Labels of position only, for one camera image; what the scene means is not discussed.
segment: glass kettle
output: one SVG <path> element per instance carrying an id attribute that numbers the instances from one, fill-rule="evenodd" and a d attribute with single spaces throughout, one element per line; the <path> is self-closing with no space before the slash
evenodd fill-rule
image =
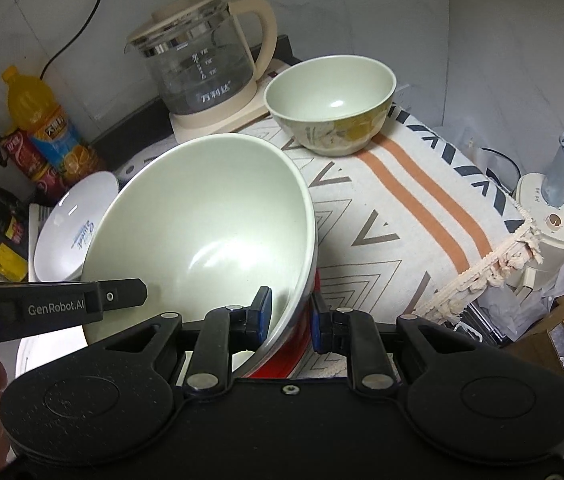
<path id="1" fill-rule="evenodd" d="M 262 49 L 255 61 L 236 18 L 246 12 L 254 12 L 262 26 Z M 177 0 L 153 12 L 127 44 L 145 58 L 176 120 L 198 128 L 251 101 L 277 38 L 275 15 L 266 0 Z"/>

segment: bowl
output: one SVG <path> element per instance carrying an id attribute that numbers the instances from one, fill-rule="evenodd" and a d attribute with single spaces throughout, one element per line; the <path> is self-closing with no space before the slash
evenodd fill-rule
<path id="1" fill-rule="evenodd" d="M 380 131 L 397 79 L 378 60 L 326 56 L 284 70 L 264 92 L 280 127 L 319 155 L 350 155 Z"/>
<path id="2" fill-rule="evenodd" d="M 243 134 L 190 140 L 134 176 L 104 215 L 82 279 L 140 278 L 148 298 L 105 312 L 84 335 L 92 344 L 163 312 L 204 319 L 214 308 L 251 304 L 260 286 L 269 286 L 268 338 L 254 355 L 234 358 L 245 374 L 293 332 L 315 265 L 313 203 L 294 163 Z"/>
<path id="3" fill-rule="evenodd" d="M 80 277 L 93 235 L 119 191 L 116 176 L 99 171 L 60 199 L 44 223 L 33 255 L 38 281 L 70 282 Z"/>

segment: light green bowl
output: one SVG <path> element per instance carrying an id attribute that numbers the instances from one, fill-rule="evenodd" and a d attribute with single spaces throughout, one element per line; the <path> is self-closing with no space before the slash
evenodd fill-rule
<path id="1" fill-rule="evenodd" d="M 304 147 L 319 155 L 350 155 L 380 131 L 396 83 L 389 67 L 369 57 L 317 57 L 274 78 L 264 102 Z"/>

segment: black cable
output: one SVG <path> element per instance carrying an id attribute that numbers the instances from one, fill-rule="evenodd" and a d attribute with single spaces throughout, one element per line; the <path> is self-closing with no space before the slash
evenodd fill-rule
<path id="1" fill-rule="evenodd" d="M 60 50 L 58 50 L 57 53 L 51 59 L 48 60 L 46 65 L 44 65 L 44 68 L 42 69 L 42 72 L 40 73 L 40 79 L 44 79 L 44 74 L 46 73 L 46 70 L 49 68 L 51 63 L 53 63 L 60 54 L 62 54 L 67 48 L 69 48 L 73 44 L 73 41 L 77 40 L 80 37 L 80 35 L 84 32 L 84 29 L 89 25 L 92 17 L 95 15 L 95 11 L 98 10 L 98 7 L 100 6 L 101 1 L 102 0 L 97 0 L 95 2 L 95 5 L 93 6 L 93 10 L 89 14 L 89 17 L 84 22 L 84 25 L 82 25 L 82 28 L 80 30 L 78 30 L 78 33 L 71 38 L 71 41 L 69 41 L 69 43 L 67 43 Z"/>
<path id="2" fill-rule="evenodd" d="M 520 167 L 513 161 L 512 158 L 510 158 L 510 156 L 505 155 L 504 153 L 498 152 L 497 150 L 492 150 L 491 148 L 483 148 L 483 150 L 485 152 L 489 152 L 489 153 L 495 153 L 496 155 L 501 156 L 502 158 L 508 160 L 511 164 L 513 164 L 516 168 L 516 171 L 518 172 L 518 180 L 520 180 L 522 178 L 522 172 L 520 171 Z"/>

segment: beige handle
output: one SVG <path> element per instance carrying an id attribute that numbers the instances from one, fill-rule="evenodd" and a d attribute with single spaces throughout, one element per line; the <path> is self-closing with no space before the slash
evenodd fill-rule
<path id="1" fill-rule="evenodd" d="M 262 48 L 260 49 L 258 59 L 255 60 L 253 74 L 255 79 L 259 79 L 273 59 L 273 53 L 278 42 L 278 22 L 276 21 L 273 9 L 267 0 L 230 0 L 229 12 L 233 16 L 245 14 L 246 12 L 254 12 L 260 20 L 260 26 L 262 27 Z M 242 42 L 245 43 L 247 51 L 249 51 L 242 28 L 238 23 L 236 23 L 236 26 Z"/>

